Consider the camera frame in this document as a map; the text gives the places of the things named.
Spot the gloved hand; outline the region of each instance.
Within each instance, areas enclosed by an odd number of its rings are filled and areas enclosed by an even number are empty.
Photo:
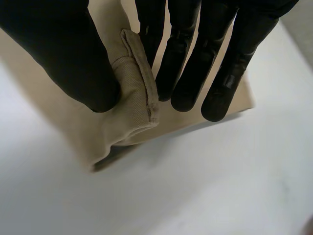
[[[140,37],[152,66],[163,35],[165,0],[135,0]],[[233,99],[257,46],[298,0],[168,0],[171,37],[156,76],[160,101],[181,112],[193,108],[225,34],[237,15],[220,70],[202,105],[202,115],[219,121]],[[181,74],[201,8],[199,35]]]

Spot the beige fabric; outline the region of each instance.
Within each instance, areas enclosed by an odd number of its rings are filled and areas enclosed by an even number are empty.
[[[93,113],[83,104],[64,94],[33,58],[0,30],[1,60],[15,78],[23,99],[29,102],[33,111],[36,111],[34,115],[40,115],[43,120],[50,123],[51,128],[55,129],[62,138],[60,141],[67,141],[84,166],[87,165],[92,170],[101,170],[135,148],[135,146],[113,146],[108,154],[111,144],[141,143],[204,122],[200,106],[220,66],[226,48],[226,44],[224,44],[194,109],[187,113],[179,113],[171,107],[169,102],[158,103],[159,126],[142,131],[157,123],[157,117],[154,116],[157,113],[157,107],[153,100],[155,95],[149,96],[153,94],[155,87],[152,83],[150,84],[152,87],[149,88],[151,79],[143,80],[151,78],[151,71],[148,69],[146,61],[142,57],[135,58],[135,55],[142,55],[138,36],[129,31],[122,32],[122,29],[131,27],[134,32],[139,31],[134,0],[122,0],[122,3],[131,24],[129,24],[119,0],[90,0],[89,4],[90,13],[107,48],[110,62],[113,64],[124,92],[118,106],[107,114]],[[154,75],[160,66],[169,34],[170,24],[167,11],[164,37],[153,67]],[[146,90],[150,90],[152,93],[149,92],[146,96]],[[129,100],[126,98],[126,94],[130,94]],[[134,106],[131,99],[135,100],[134,104],[136,102],[138,104]],[[246,80],[243,79],[228,113],[248,108],[251,108],[251,98]]]
[[[121,99],[111,110],[102,116],[103,154],[85,159],[92,170],[99,168],[97,163],[108,156],[112,145],[127,145],[129,138],[159,122],[157,87],[145,56],[140,37],[123,29],[120,45],[125,53],[112,62],[114,74],[121,85]]]

